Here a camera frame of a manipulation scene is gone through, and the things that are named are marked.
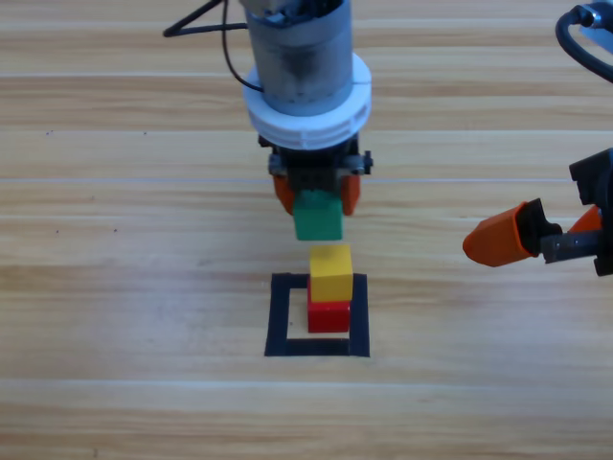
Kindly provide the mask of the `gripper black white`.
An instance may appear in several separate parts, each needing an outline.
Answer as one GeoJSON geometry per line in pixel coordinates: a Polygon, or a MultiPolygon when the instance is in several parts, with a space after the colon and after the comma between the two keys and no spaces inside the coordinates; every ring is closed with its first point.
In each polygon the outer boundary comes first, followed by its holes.
{"type": "Polygon", "coordinates": [[[372,109],[372,74],[352,56],[352,92],[333,110],[314,116],[283,114],[263,95],[243,89],[250,122],[259,143],[272,149],[268,171],[284,210],[293,215],[296,193],[335,193],[337,216],[352,216],[360,198],[361,177],[374,166],[371,153],[359,151],[359,132],[372,109]]]}
{"type": "Polygon", "coordinates": [[[549,222],[539,198],[482,220],[464,239],[463,250],[473,262],[490,267],[536,258],[546,264],[594,256],[598,276],[612,274],[612,149],[569,167],[579,198],[590,208],[562,233],[549,222]]]}

